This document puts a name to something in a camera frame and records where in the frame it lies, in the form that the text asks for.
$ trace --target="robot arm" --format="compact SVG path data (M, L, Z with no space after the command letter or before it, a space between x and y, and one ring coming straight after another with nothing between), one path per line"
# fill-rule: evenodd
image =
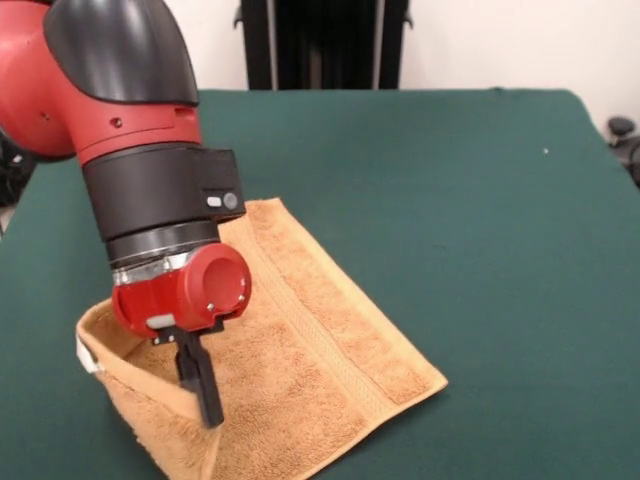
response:
M120 322L175 342L184 388L223 421L200 335L251 296L218 225L245 214L233 152L202 145L198 91L162 0L0 0L0 134L40 162L76 157Z

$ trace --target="white wall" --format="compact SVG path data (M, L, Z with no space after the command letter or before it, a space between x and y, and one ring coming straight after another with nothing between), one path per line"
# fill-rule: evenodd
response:
M239 0L167 0L203 88L246 89ZM411 0L401 88L568 88L640 123L640 0Z

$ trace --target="towel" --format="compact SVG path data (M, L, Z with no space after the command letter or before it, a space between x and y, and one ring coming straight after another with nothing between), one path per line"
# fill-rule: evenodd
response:
M159 468L176 480L309 478L445 376L385 317L278 199L247 203L222 240L249 264L249 308L202 338L225 422L207 430L181 389L175 345L152 346L110 300L77 324L92 374Z

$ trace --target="green tablecloth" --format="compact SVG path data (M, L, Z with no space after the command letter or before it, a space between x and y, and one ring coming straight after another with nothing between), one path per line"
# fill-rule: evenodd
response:
M638 198L578 99L206 92L201 116L451 381L321 478L638 478ZM84 188L39 167L0 243L3 479L160 477L75 356L111 287Z

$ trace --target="black cover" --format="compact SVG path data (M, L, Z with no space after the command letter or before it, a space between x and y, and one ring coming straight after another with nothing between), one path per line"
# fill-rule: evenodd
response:
M198 104L182 33L162 0L57 0L44 33L60 68L86 95Z
M235 156L194 144L157 144L105 155L83 167L98 230L108 242L152 228L245 213ZM233 193L234 208L209 206Z

